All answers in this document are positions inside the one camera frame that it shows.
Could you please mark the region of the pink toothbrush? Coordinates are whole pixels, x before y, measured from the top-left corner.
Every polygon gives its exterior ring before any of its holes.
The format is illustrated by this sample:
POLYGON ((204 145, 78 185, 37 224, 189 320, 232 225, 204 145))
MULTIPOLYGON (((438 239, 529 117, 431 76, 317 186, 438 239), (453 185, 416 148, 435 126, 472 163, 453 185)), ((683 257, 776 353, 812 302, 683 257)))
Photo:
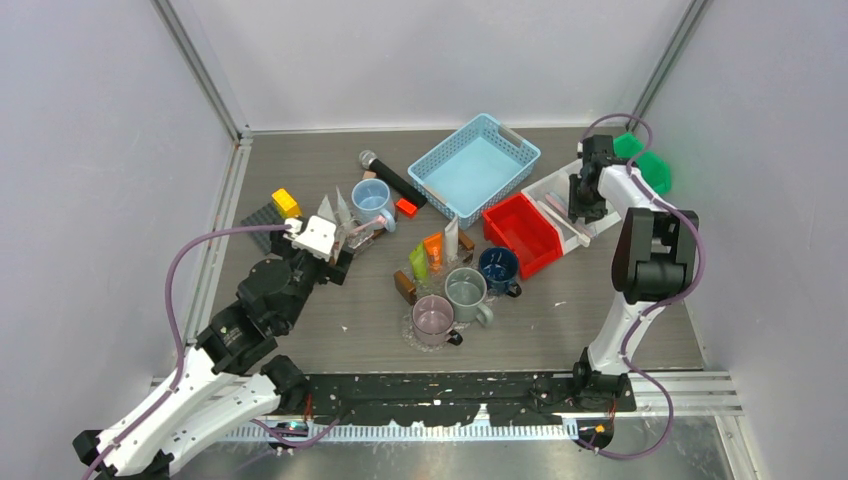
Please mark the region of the pink toothbrush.
MULTIPOLYGON (((546 193, 545 199, 554 209, 556 209, 563 216, 563 218, 566 218, 568 216, 568 211, 566 210, 565 204, 562 202, 561 198, 558 197, 555 193, 546 193)), ((566 220, 565 223, 577 234, 590 238, 590 234, 588 233, 588 231, 584 227, 580 227, 575 221, 566 220)))
POLYGON ((369 220, 366 223, 361 224, 361 225, 355 227, 354 229, 352 229, 350 231, 349 235, 350 236, 356 236, 356 235, 360 234, 361 232, 380 230, 380 229, 383 229, 387 225, 387 223, 388 223, 388 220, 385 216, 377 215, 372 220, 369 220))

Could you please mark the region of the pink cap toothpaste tube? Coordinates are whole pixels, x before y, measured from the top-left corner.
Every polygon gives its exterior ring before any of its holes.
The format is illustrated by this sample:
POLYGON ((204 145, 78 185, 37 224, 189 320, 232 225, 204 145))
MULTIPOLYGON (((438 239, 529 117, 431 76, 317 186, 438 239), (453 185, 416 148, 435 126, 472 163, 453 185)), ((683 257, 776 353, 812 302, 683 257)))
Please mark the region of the pink cap toothpaste tube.
POLYGON ((325 195, 317 209, 317 215, 329 222, 336 222, 336 215, 330 203, 329 197, 325 195))

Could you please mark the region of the teal cap toothpaste tube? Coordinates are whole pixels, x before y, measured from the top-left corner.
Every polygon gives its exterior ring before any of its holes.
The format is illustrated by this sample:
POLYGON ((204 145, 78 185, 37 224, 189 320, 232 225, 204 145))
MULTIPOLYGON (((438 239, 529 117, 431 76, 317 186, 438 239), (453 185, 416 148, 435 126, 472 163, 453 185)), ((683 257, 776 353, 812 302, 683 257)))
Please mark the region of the teal cap toothpaste tube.
POLYGON ((354 219, 351 210, 342 195, 339 187, 336 187, 336 216, 338 225, 345 234, 348 234, 354 226, 354 219))

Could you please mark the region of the dark blue mug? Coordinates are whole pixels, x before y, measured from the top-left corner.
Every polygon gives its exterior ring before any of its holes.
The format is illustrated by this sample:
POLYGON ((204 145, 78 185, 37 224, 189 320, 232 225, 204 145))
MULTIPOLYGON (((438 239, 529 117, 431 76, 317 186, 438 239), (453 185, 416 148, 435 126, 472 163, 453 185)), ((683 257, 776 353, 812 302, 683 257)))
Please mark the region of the dark blue mug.
POLYGON ((478 267, 491 295, 517 298, 522 294, 517 281, 519 260, 508 248, 487 248, 479 257, 478 267))

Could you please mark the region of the light blue mug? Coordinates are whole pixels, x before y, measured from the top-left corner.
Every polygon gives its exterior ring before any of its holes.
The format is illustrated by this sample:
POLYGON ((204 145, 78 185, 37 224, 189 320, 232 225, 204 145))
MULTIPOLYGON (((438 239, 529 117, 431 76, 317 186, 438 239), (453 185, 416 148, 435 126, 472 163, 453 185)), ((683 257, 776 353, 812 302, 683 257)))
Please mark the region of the light blue mug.
POLYGON ((390 233, 396 231, 395 204, 387 183, 377 178, 361 180, 353 187, 351 200, 360 225, 372 220, 377 215, 383 215, 388 220, 383 229, 390 233))

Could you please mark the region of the orange cap toothpaste tube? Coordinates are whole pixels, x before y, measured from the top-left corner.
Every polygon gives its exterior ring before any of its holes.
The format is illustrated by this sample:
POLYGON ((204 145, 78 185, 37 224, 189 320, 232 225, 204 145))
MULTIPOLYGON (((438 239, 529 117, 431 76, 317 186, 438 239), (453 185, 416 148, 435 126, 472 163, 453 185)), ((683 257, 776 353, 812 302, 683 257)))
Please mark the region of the orange cap toothpaste tube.
POLYGON ((459 217, 454 216, 443 230, 443 254, 447 262, 458 258, 459 248, 459 217))

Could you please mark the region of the green toothpaste tube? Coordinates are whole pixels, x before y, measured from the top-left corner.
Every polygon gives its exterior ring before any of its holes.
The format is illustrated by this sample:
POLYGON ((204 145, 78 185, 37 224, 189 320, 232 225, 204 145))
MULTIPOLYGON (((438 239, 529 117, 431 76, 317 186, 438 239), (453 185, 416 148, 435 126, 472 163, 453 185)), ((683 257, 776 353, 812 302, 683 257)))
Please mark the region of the green toothpaste tube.
POLYGON ((426 282, 429 279, 429 264, 424 245, 419 243, 409 254, 408 260, 416 281, 426 282))

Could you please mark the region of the grey mug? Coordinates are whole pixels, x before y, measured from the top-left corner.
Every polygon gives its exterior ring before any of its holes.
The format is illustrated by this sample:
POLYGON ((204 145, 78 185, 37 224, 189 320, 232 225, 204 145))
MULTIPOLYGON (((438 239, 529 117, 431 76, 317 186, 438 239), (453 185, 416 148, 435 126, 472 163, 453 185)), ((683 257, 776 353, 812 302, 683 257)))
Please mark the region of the grey mug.
POLYGON ((484 327, 492 324, 494 314, 485 303, 487 284, 479 271, 470 267, 451 271, 445 279, 444 290, 457 323, 477 322, 484 327))

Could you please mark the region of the mauve mug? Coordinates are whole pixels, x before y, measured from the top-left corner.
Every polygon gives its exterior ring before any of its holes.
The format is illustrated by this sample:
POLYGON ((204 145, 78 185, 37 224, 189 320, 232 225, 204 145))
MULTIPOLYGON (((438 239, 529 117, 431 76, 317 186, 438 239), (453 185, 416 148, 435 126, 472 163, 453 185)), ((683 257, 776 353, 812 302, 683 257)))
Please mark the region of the mauve mug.
POLYGON ((455 324, 452 305, 440 295, 420 297, 412 306, 411 315, 413 321, 425 333, 444 332, 455 324))

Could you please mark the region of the clear acrylic toothbrush holder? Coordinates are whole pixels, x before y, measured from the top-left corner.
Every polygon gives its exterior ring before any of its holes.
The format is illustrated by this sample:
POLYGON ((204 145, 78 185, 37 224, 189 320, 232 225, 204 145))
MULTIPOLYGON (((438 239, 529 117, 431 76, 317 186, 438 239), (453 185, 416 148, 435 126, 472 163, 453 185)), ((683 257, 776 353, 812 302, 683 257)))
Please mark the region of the clear acrylic toothbrush holder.
MULTIPOLYGON (((353 229, 360 224, 354 220, 353 229)), ((372 242, 372 238, 375 234, 374 231, 365 231, 361 232, 356 236, 350 236, 345 234, 341 227, 338 226, 335 237, 335 244, 333 248, 333 258, 338 259, 342 250, 347 248, 354 252, 354 255, 358 255, 360 252, 364 251, 372 242)))

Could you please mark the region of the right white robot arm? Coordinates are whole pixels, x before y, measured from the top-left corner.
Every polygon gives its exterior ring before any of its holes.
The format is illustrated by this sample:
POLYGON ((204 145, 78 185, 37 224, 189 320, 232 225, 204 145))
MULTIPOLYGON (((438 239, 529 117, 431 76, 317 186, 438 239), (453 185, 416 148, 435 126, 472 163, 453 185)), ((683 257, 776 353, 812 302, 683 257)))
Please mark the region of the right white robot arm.
POLYGON ((591 411, 626 393, 632 356, 648 327, 692 285, 699 219, 663 202, 635 163, 615 153, 611 136, 587 136, 580 151, 580 169, 569 177, 569 220, 591 225, 610 211, 622 220, 611 264, 616 295, 570 385, 574 403, 591 411))

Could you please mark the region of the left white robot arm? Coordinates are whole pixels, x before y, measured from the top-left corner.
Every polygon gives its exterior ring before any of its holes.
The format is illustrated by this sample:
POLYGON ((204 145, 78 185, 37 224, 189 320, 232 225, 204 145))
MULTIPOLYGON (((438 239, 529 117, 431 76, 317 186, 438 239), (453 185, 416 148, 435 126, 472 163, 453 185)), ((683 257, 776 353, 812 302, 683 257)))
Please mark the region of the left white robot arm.
POLYGON ((130 414, 104 430, 78 434, 73 448, 99 479, 166 479, 229 428, 279 410, 298 412, 304 373, 275 354, 318 284, 343 284, 349 248, 325 261, 286 249, 255 264, 235 301, 215 314, 177 368, 130 414))

